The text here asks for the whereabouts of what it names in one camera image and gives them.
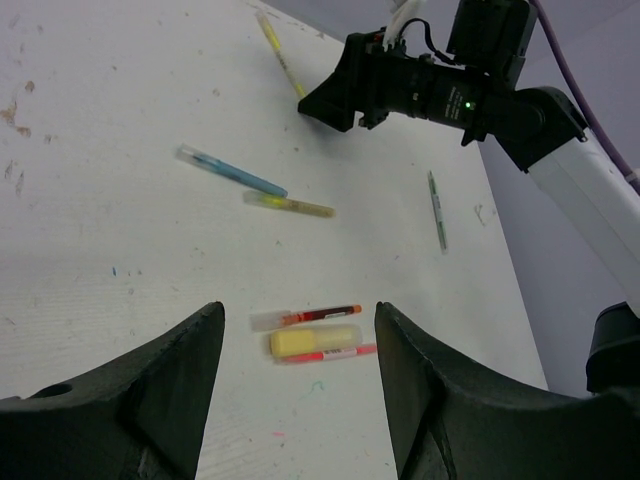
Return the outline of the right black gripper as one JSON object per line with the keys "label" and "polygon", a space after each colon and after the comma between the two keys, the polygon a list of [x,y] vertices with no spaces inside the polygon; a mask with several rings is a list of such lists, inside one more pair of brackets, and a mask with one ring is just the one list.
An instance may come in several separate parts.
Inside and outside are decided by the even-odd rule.
{"label": "right black gripper", "polygon": [[418,57],[405,41],[383,46],[381,32],[351,34],[346,75],[331,74],[297,111],[342,133],[372,129],[392,112],[461,130],[536,125],[537,107],[515,93],[536,20],[527,1],[462,1],[445,50],[419,22],[429,51]]}

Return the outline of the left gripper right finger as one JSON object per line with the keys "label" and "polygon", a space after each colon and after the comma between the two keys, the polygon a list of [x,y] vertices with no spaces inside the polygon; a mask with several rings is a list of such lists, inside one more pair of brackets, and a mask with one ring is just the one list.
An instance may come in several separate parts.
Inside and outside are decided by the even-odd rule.
{"label": "left gripper right finger", "polygon": [[390,303],[374,325],[399,478],[638,478],[638,389],[574,398],[521,383]]}

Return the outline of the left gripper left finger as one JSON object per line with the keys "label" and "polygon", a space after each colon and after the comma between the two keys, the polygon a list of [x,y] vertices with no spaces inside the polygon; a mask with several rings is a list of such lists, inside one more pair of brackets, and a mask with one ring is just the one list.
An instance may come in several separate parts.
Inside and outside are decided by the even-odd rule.
{"label": "left gripper left finger", "polygon": [[2,478],[194,478],[224,329],[209,303],[106,364],[3,399]]}

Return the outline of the yellow thin pen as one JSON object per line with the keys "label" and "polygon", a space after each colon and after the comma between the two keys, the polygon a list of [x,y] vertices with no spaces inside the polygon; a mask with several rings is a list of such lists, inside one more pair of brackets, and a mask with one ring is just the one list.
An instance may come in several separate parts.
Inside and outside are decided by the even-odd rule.
{"label": "yellow thin pen", "polygon": [[261,27],[261,30],[263,31],[263,34],[267,42],[269,43],[274,55],[276,56],[285,76],[287,77],[289,83],[294,89],[295,94],[299,99],[303,99],[306,95],[305,89],[303,88],[302,84],[300,83],[294,71],[292,70],[289,62],[285,58],[283,54],[281,42],[279,41],[279,38],[277,37],[275,30],[273,29],[273,26],[271,25],[269,19],[267,18],[267,15],[263,11],[258,10],[255,13],[255,17],[257,19],[259,26]]}

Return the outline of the green thin pen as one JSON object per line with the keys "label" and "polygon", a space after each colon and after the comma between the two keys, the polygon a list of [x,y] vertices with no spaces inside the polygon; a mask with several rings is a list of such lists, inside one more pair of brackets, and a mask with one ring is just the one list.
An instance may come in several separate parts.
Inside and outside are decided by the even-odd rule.
{"label": "green thin pen", "polygon": [[438,234],[440,248],[443,254],[448,252],[448,240],[446,235],[446,228],[444,223],[443,211],[440,202],[439,192],[436,184],[436,179],[432,171],[428,173],[428,186],[431,196],[434,219],[436,223],[436,230]]}

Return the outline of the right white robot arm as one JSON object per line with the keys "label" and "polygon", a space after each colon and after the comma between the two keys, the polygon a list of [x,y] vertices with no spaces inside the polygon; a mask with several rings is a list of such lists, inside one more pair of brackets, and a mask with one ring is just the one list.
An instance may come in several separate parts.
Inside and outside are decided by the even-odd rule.
{"label": "right white robot arm", "polygon": [[535,1],[462,1],[445,50],[406,52],[410,1],[390,24],[353,33],[334,72],[298,104],[345,132],[373,129],[390,113],[460,129],[463,142],[494,137],[565,214],[625,293],[597,317],[587,390],[639,383],[639,180],[621,164],[576,85],[518,89],[536,25]]}

